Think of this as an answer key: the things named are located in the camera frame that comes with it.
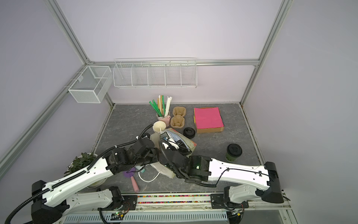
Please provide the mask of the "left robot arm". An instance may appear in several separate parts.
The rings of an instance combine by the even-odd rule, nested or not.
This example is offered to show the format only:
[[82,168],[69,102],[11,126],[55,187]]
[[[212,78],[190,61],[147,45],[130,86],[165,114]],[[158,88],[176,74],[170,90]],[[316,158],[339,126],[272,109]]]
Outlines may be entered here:
[[115,145],[94,161],[62,179],[32,185],[32,196],[17,206],[6,218],[11,223],[14,216],[29,203],[31,205],[32,224],[53,224],[71,211],[81,207],[102,210],[121,210],[124,199],[118,187],[100,191],[99,195],[90,196],[79,192],[105,178],[127,172],[135,166],[145,166],[158,162],[159,151],[153,141],[143,131],[136,140]]

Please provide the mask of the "black coffee cup lid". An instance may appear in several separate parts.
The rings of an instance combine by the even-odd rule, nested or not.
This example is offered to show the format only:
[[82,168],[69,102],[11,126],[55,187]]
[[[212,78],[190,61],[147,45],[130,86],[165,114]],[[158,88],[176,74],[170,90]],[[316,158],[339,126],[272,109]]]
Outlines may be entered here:
[[227,156],[238,158],[242,155],[242,148],[240,145],[232,143],[227,146]]

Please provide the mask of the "painted paper gift bag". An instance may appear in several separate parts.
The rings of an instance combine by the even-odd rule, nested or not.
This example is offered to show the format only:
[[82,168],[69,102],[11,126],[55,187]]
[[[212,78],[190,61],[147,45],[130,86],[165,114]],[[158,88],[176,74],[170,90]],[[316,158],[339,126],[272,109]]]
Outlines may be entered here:
[[[171,179],[173,179],[176,174],[168,162],[168,159],[177,169],[181,169],[184,167],[185,159],[192,155],[197,146],[197,143],[172,128],[152,134],[150,140],[155,144],[159,154],[158,161],[151,163],[150,166],[160,174]],[[168,159],[162,154],[159,148],[160,146],[165,148],[164,151]]]

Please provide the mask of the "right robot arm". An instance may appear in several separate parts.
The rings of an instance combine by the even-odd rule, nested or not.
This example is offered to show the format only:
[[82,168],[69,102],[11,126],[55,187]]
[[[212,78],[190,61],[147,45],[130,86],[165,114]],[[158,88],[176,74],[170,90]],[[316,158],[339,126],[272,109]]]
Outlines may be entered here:
[[234,183],[224,189],[226,203],[241,204],[260,198],[268,203],[283,203],[284,196],[275,163],[246,166],[219,161],[217,159],[179,152],[179,145],[170,139],[167,132],[159,135],[159,162],[186,183],[216,188],[220,181]]

